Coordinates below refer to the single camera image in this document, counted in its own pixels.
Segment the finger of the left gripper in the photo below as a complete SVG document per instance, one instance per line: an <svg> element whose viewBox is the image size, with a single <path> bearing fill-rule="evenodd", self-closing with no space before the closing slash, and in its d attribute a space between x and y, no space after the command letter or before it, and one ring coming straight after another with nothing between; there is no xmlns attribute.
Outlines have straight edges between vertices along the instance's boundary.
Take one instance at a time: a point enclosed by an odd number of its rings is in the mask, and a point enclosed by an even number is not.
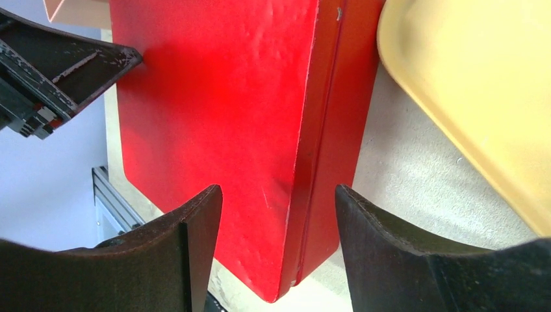
<svg viewBox="0 0 551 312"><path fill-rule="evenodd" d="M134 48L1 10L1 128L45 139L141 62Z"/></svg>

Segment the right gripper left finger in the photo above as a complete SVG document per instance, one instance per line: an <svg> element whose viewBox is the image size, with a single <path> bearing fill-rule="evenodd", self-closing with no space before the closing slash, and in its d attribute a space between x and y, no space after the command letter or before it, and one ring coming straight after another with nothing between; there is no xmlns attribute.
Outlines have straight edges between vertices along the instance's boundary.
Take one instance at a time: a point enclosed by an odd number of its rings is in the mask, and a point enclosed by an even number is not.
<svg viewBox="0 0 551 312"><path fill-rule="evenodd" d="M203 311L223 194L211 185L94 248L1 241L2 311Z"/></svg>

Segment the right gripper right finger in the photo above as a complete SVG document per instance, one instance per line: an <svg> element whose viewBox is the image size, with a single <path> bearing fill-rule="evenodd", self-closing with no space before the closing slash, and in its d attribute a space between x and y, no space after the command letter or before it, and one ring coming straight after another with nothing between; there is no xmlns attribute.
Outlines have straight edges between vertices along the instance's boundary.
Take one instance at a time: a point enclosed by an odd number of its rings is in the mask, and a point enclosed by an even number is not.
<svg viewBox="0 0 551 312"><path fill-rule="evenodd" d="M501 250L446 239L335 189L354 311L549 311L550 239Z"/></svg>

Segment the red box lid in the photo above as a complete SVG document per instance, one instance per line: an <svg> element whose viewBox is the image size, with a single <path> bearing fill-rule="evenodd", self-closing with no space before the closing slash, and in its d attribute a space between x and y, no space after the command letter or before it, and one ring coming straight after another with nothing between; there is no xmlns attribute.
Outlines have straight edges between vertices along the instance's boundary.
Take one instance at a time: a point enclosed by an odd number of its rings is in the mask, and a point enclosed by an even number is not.
<svg viewBox="0 0 551 312"><path fill-rule="evenodd" d="M168 212L217 184L216 259L275 302L300 281L317 1L111 1L143 63L117 84L124 172Z"/></svg>

